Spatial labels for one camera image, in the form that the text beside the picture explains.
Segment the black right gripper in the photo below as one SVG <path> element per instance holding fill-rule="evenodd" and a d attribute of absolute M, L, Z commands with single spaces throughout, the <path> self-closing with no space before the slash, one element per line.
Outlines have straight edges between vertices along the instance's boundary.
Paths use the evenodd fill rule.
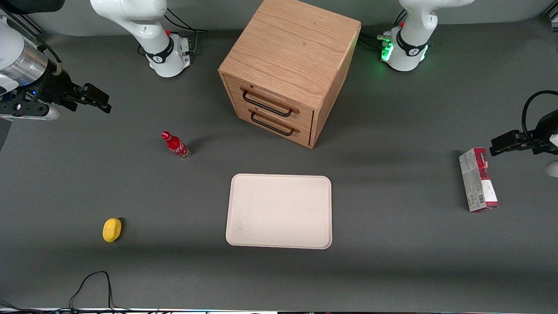
<path fill-rule="evenodd" d="M 54 75 L 51 69 L 42 74 L 38 99 L 47 104 L 65 107 L 75 113 L 78 105 L 88 105 L 110 113 L 112 106 L 109 104 L 109 95 L 90 83 L 82 87 L 72 82 L 67 72 Z"/>

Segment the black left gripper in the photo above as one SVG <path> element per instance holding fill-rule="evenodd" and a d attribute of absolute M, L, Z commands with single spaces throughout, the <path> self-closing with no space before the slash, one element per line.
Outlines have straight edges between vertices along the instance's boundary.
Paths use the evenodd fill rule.
<path fill-rule="evenodd" d="M 524 110 L 521 115 L 523 133 L 518 130 L 511 130 L 500 137 L 491 139 L 490 155 L 492 157 L 506 152 L 522 151 L 524 148 L 532 150 L 534 155 L 540 153 L 558 154 L 557 144 L 551 140 L 554 135 L 557 135 L 558 111 L 554 110 L 543 116 L 531 131 L 527 129 L 526 114 L 527 112 Z"/>

